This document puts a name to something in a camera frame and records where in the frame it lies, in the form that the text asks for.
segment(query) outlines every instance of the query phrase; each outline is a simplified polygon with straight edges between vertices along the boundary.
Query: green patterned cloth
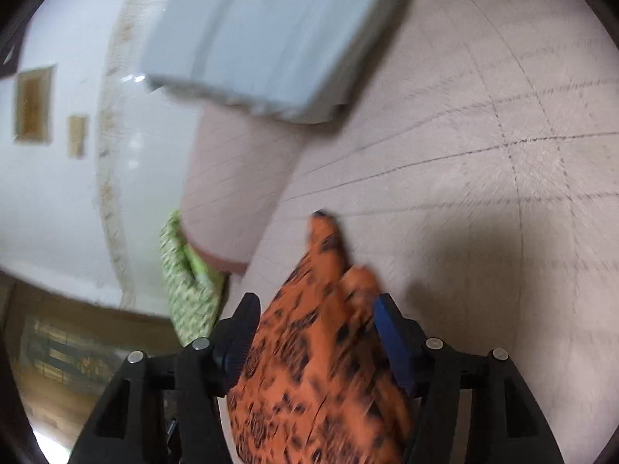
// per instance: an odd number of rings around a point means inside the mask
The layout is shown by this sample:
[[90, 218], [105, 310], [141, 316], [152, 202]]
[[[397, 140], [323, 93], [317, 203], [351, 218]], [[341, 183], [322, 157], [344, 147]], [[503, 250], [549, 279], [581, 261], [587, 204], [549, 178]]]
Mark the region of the green patterned cloth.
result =
[[168, 291], [169, 317], [183, 346], [209, 336], [219, 311], [225, 274], [204, 263], [187, 244], [175, 211], [161, 232], [163, 282]]

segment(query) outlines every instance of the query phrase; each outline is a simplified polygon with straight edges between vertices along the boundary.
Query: cloth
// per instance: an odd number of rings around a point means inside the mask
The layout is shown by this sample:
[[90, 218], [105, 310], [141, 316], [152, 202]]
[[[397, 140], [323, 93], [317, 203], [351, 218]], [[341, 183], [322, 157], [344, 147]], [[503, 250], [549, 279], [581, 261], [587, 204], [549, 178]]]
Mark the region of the cloth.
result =
[[246, 464], [400, 462], [411, 421], [373, 327], [378, 282], [347, 267], [331, 217], [309, 225], [228, 393], [237, 452]]
[[187, 244], [178, 211], [162, 229], [160, 241], [169, 317], [185, 346], [199, 336], [210, 335], [219, 312], [225, 274], [202, 261]]
[[169, 0], [141, 70], [153, 85], [298, 123], [334, 118], [400, 0]]

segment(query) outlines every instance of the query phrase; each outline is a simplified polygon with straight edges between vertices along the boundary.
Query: screw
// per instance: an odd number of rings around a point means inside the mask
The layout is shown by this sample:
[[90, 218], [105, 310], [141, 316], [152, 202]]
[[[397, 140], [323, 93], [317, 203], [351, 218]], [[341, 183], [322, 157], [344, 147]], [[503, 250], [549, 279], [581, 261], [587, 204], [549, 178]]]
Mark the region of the screw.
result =
[[440, 338], [429, 338], [426, 340], [426, 347], [433, 351], [439, 351], [443, 348], [443, 341]]
[[210, 345], [210, 342], [208, 340], [208, 338], [205, 338], [203, 336], [201, 336], [200, 338], [196, 338], [193, 343], [191, 344], [191, 346], [196, 350], [196, 351], [201, 351], [203, 349], [206, 349], [208, 346]]
[[129, 356], [127, 356], [127, 361], [131, 364], [140, 362], [142, 359], [144, 359], [144, 353], [142, 351], [133, 351]]
[[492, 355], [495, 359], [498, 359], [499, 361], [505, 361], [510, 356], [505, 349], [501, 349], [500, 347], [494, 349], [492, 351]]

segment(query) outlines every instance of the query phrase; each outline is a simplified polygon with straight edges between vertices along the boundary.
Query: white wall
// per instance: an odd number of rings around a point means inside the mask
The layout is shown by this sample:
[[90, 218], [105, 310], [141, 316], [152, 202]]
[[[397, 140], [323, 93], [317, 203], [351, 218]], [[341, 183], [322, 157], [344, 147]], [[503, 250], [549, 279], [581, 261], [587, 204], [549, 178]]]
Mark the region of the white wall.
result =
[[[55, 66], [51, 144], [14, 143], [15, 79], [0, 80], [0, 266], [67, 296], [120, 304], [98, 212], [96, 113], [109, 37], [125, 0], [46, 0], [20, 70]], [[67, 116], [89, 116], [85, 158], [67, 156]]]

